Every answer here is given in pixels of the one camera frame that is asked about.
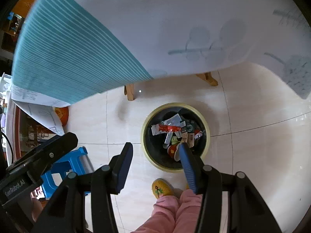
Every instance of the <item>trash can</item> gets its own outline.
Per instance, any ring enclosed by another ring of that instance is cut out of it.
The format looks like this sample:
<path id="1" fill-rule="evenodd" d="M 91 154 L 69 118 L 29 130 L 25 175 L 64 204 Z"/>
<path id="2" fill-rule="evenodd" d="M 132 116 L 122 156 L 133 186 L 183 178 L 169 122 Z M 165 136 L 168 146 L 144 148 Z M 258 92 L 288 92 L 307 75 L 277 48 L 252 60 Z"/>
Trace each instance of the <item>trash can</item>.
<path id="1" fill-rule="evenodd" d="M 202 159 L 206 156 L 211 141 L 209 126 L 203 115 L 195 108 L 184 103 L 164 104 L 149 114 L 144 122 L 141 132 L 141 144 L 145 156 L 155 167 L 165 172 L 180 172 L 183 170 L 181 162 L 176 162 L 163 148 L 166 134 L 152 135 L 151 126 L 173 117 L 175 114 L 182 115 L 186 119 L 194 120 L 203 131 L 202 137 L 193 147 L 193 154 Z"/>

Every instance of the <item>wooden cabinet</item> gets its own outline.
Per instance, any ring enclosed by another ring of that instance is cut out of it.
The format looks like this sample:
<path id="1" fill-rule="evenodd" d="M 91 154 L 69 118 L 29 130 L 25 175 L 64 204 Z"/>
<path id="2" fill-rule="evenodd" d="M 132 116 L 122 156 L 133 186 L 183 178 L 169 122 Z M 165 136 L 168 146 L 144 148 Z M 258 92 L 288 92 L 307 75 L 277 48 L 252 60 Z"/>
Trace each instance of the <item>wooden cabinet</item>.
<path id="1" fill-rule="evenodd" d="M 19 0 L 14 8 L 12 9 L 12 12 L 15 14 L 20 15 L 21 17 L 25 18 L 34 3 L 35 0 Z"/>

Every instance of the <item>black cable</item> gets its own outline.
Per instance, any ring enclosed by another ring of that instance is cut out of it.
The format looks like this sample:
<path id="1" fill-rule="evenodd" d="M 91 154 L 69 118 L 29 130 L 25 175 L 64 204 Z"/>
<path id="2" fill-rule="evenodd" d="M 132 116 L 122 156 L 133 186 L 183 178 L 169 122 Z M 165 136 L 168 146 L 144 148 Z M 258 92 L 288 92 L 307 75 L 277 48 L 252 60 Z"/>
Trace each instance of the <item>black cable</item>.
<path id="1" fill-rule="evenodd" d="M 13 154 L 13 149 L 12 149 L 12 146 L 11 146 L 11 143 L 9 141 L 9 139 L 7 138 L 6 134 L 4 134 L 2 131 L 1 131 L 2 135 L 5 137 L 5 139 L 7 140 L 7 142 L 9 143 L 9 146 L 10 146 L 10 149 L 11 149 L 11 153 L 12 153 L 12 161 L 11 161 L 11 164 L 13 164 L 14 162 L 14 154 Z"/>

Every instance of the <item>wooden table leg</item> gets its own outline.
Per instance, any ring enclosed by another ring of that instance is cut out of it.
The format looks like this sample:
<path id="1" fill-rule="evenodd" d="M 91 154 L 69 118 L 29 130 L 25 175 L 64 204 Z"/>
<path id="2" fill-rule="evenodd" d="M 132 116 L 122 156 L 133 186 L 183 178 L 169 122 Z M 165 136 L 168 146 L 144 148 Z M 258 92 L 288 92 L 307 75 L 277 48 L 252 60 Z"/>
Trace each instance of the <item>wooden table leg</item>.
<path id="1" fill-rule="evenodd" d="M 208 84 L 210 84 L 212 87 L 218 86 L 218 82 L 212 77 L 211 72 L 204 73 L 204 74 L 196 74 L 196 76 L 208 82 Z"/>
<path id="2" fill-rule="evenodd" d="M 134 84 L 125 85 L 124 94 L 128 96 L 129 101 L 133 101 L 134 100 Z"/>

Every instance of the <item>wooden furniture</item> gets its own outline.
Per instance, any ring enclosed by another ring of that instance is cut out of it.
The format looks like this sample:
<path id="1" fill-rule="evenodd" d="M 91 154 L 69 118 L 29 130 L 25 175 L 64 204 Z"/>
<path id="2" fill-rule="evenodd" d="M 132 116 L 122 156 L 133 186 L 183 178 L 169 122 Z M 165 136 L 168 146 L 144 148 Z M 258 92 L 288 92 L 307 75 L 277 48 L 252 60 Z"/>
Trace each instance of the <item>wooden furniture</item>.
<path id="1" fill-rule="evenodd" d="M 19 0 L 12 9 L 12 12 L 26 18 L 35 0 Z"/>
<path id="2" fill-rule="evenodd" d="M 21 26 L 23 25 L 23 22 L 24 22 L 24 18 L 17 15 L 17 14 L 14 14 L 12 20 L 9 20 L 7 19 L 3 26 L 2 26 L 2 30 L 11 35 L 11 36 L 16 36 L 16 33 L 18 31 L 20 31 L 21 29 Z"/>
<path id="3" fill-rule="evenodd" d="M 211 72 L 204 73 L 204 74 L 196 74 L 196 76 L 206 81 L 212 87 L 218 86 L 218 82 L 212 77 Z M 124 86 L 124 95 L 128 97 L 129 101 L 134 100 L 134 84 L 128 84 Z"/>

